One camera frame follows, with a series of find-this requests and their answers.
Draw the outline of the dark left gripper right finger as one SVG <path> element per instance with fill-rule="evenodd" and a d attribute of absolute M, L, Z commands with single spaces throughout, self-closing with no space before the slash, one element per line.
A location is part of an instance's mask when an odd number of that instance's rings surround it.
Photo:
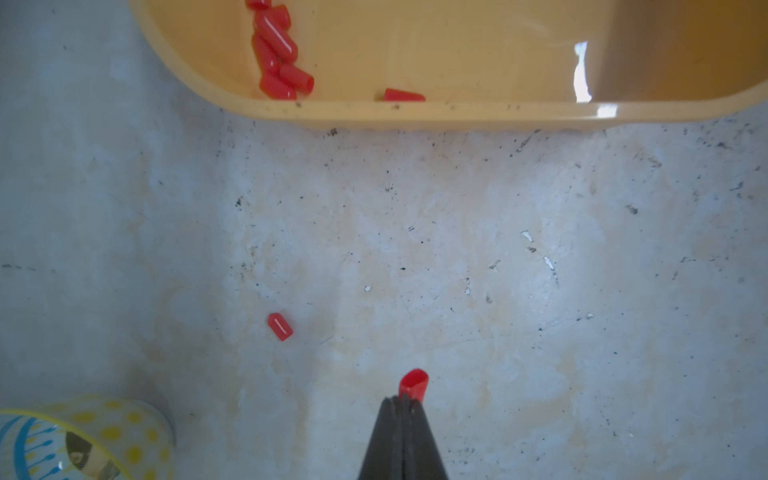
<path fill-rule="evenodd" d="M 403 402 L 403 478 L 447 480 L 423 405 L 407 395 Z"/>

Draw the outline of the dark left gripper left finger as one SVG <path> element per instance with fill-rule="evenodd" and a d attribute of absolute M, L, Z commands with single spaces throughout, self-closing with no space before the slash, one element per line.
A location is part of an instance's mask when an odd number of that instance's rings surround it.
<path fill-rule="evenodd" d="M 382 401 L 358 476 L 360 480 L 403 478 L 401 414 L 399 397 Z"/>

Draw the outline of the red sleeve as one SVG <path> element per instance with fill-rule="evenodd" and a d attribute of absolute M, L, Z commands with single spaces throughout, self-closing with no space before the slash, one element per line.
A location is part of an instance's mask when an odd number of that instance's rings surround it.
<path fill-rule="evenodd" d="M 256 33 L 283 62 L 289 64 L 296 62 L 298 46 L 288 33 L 291 23 L 286 10 L 273 8 L 257 11 L 254 25 Z"/>
<path fill-rule="evenodd" d="M 295 64 L 283 63 L 279 68 L 278 77 L 301 94 L 309 95 L 314 90 L 314 77 Z"/>
<path fill-rule="evenodd" d="M 271 313 L 267 318 L 267 324 L 280 341 L 285 341 L 294 334 L 293 328 L 280 313 Z"/>
<path fill-rule="evenodd" d="M 262 74 L 277 76 L 282 62 L 273 48 L 258 33 L 252 36 L 252 47 Z"/>
<path fill-rule="evenodd" d="M 393 88 L 387 88 L 384 92 L 384 100 L 387 102 L 425 102 L 422 94 Z"/>
<path fill-rule="evenodd" d="M 276 75 L 264 74 L 260 80 L 259 88 L 270 99 L 287 101 L 297 99 L 295 88 Z"/>
<path fill-rule="evenodd" d="M 430 377 L 422 369 L 416 368 L 405 374 L 399 383 L 398 396 L 407 396 L 411 401 L 424 402 Z"/>

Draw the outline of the yellow plastic storage box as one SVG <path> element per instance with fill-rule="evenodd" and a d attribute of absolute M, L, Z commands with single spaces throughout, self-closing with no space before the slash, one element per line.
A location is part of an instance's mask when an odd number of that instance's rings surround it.
<path fill-rule="evenodd" d="M 163 63 L 234 113 L 314 128 L 597 130 L 767 98 L 763 1 L 290 1 L 296 100 L 259 88 L 242 1 L 135 1 Z M 387 88 L 425 102 L 387 102 Z"/>

